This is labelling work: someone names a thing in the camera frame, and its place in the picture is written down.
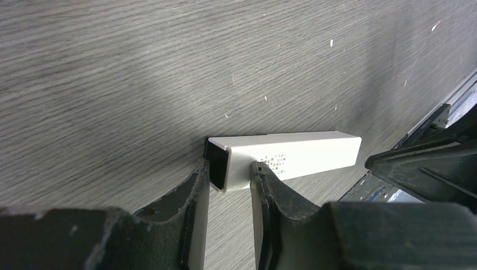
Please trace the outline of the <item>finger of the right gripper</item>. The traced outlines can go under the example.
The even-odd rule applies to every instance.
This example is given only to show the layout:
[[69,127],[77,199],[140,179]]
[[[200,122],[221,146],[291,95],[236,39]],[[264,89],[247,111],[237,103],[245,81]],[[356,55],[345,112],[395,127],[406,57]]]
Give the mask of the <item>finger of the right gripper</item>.
[[370,156],[365,168],[410,195],[476,213],[476,107],[438,134]]

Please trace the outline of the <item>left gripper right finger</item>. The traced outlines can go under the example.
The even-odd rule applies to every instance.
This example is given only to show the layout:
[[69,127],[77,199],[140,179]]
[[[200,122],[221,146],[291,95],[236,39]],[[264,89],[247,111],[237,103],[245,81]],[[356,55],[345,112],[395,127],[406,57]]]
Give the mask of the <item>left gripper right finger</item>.
[[453,203],[318,206],[250,166],[257,269],[475,269],[476,216]]

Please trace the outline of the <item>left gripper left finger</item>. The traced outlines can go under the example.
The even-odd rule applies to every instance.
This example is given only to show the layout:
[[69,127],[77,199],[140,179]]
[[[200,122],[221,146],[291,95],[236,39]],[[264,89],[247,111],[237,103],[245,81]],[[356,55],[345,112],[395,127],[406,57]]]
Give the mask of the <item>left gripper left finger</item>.
[[2,269],[203,269],[209,163],[129,213],[121,208],[1,207]]

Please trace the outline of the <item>long white box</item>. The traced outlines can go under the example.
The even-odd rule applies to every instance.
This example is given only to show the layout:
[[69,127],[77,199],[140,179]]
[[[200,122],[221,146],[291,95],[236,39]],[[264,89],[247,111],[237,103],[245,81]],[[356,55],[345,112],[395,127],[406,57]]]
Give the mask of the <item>long white box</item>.
[[204,159],[215,189],[227,192],[249,188],[254,161],[282,181],[354,166],[361,142],[338,131],[208,137]]

